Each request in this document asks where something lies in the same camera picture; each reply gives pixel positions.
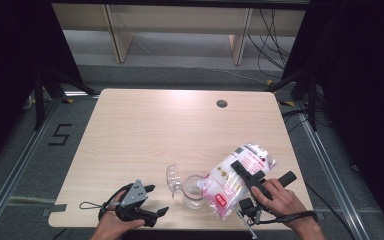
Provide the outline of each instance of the clamp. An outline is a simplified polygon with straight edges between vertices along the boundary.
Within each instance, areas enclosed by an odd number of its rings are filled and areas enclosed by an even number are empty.
[[[155,185],[144,187],[139,179],[136,180],[135,183],[130,183],[129,185],[120,188],[107,202],[102,204],[98,218],[101,219],[110,205],[115,205],[115,213],[120,220],[128,222],[136,219],[143,219],[145,221],[144,226],[154,227],[157,223],[157,219],[164,216],[168,211],[168,207],[161,208],[157,212],[150,212],[140,208],[146,199],[148,199],[147,193],[152,192],[154,188]],[[123,190],[125,190],[125,192],[120,198],[114,199]]]

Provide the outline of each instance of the person's right hand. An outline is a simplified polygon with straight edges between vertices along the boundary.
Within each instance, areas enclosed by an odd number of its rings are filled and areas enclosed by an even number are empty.
[[[286,190],[277,179],[267,180],[263,185],[273,200],[264,196],[257,187],[252,187],[251,192],[276,217],[307,211],[295,193]],[[300,218],[285,225],[293,229],[300,239],[325,239],[320,226],[312,217]]]

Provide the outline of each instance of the plastic bag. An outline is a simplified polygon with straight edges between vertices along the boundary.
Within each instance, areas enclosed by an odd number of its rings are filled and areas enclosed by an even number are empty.
[[[238,147],[213,168],[205,179],[199,182],[199,187],[204,199],[221,219],[226,219],[235,204],[248,192],[242,178],[230,166],[236,160],[252,175],[260,170],[267,174],[276,164],[265,149],[250,143]]]

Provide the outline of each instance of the black handle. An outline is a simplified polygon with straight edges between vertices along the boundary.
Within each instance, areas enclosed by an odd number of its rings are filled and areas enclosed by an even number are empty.
[[[279,178],[279,182],[280,184],[282,184],[283,187],[286,187],[296,179],[297,179],[297,176],[295,176],[295,173],[293,173],[292,171],[289,171],[285,173],[285,175]]]

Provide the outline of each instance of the gray carpet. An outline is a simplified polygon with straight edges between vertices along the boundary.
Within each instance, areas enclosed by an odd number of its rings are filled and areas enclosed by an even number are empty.
[[[79,66],[79,70],[85,83],[95,90],[115,87],[263,91],[267,88],[255,80],[242,79],[231,74],[205,69]],[[272,79],[265,77],[259,71],[236,71],[235,74],[257,78],[262,82]],[[270,72],[270,74],[280,76],[281,72]],[[74,89],[68,85],[64,85],[64,88]],[[279,101],[290,100],[289,95],[292,88],[293,85],[290,85],[277,91],[277,99]],[[8,203],[0,218],[0,239],[52,239],[61,231],[61,229],[50,227],[47,217],[42,216],[42,213],[44,210],[50,209],[52,204],[49,202],[52,202],[58,195],[96,101],[92,98],[76,98],[71,104],[59,104],[13,193],[14,198]],[[296,109],[290,106],[280,108],[282,112]],[[6,145],[2,147],[0,187],[33,132],[34,114],[35,111],[32,108],[20,115]],[[329,126],[330,123],[326,117],[327,115],[323,112],[317,113],[318,134],[353,203],[359,210],[369,231],[369,236],[372,239],[384,239],[384,216],[365,186],[364,180],[357,172],[349,168],[352,159],[341,144],[334,126]],[[51,146],[50,143],[61,143],[63,140],[53,136],[59,124],[71,124],[71,126],[61,127],[59,131],[70,136],[65,145]],[[286,127],[291,130],[290,138],[304,180],[343,216],[298,115],[290,117],[286,122]],[[326,205],[311,191],[309,193],[315,209],[321,216],[320,224],[327,239],[351,239],[344,226]],[[29,199],[35,199],[37,202],[29,202]],[[68,229],[58,239],[85,239],[90,236],[92,231],[93,229]],[[165,231],[135,231],[128,234],[126,239],[145,237],[148,239],[179,239],[179,236],[182,236],[179,234]],[[251,239],[246,232],[228,234],[185,232],[183,234],[182,239]],[[261,231],[258,232],[258,235],[261,239],[296,239],[290,231]]]

